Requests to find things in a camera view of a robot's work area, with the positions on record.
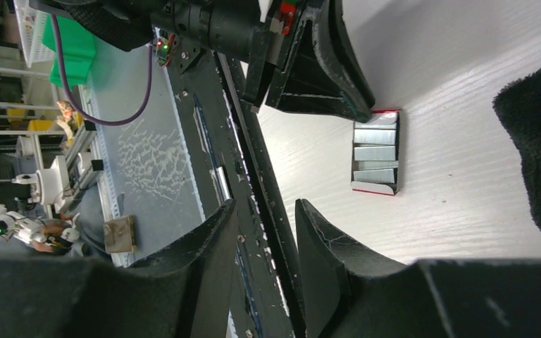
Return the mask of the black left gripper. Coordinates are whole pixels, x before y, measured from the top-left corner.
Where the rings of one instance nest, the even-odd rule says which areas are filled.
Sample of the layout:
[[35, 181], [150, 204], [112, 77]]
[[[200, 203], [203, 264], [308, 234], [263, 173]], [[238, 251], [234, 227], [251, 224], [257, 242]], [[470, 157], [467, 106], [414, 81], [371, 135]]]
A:
[[342, 1], [169, 1], [151, 22], [246, 62], [242, 100], [252, 106], [266, 96], [267, 106], [285, 113], [370, 120], [375, 98], [347, 34]]

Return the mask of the staple box with staples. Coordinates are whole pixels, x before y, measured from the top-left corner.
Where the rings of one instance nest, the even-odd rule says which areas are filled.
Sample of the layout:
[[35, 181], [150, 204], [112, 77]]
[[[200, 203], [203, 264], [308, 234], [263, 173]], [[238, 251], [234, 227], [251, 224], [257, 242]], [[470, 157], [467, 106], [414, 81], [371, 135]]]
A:
[[350, 187], [356, 192], [394, 196], [399, 191], [399, 109], [373, 111], [355, 122]]

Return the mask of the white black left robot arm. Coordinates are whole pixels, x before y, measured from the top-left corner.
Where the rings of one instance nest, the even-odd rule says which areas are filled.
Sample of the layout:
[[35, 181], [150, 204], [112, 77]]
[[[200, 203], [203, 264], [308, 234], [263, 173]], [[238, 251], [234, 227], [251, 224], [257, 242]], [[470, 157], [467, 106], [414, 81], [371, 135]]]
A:
[[241, 100], [285, 113], [367, 122], [375, 98], [354, 55], [341, 1], [32, 1], [132, 51], [172, 33], [248, 65]]

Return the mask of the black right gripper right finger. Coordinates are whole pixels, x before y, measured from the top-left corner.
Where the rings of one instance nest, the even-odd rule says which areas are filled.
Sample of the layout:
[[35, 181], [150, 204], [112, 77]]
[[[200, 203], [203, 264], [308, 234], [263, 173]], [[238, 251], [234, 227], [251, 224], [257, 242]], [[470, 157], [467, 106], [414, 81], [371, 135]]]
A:
[[419, 259], [369, 249], [295, 204], [309, 337], [541, 337], [541, 259]]

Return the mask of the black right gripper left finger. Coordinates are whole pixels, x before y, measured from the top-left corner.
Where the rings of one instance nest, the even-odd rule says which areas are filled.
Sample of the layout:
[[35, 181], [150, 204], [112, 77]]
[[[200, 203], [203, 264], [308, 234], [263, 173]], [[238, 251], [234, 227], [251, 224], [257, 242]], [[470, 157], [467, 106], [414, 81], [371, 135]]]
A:
[[228, 199], [128, 268], [96, 258], [0, 258], [0, 337], [224, 337], [236, 246]]

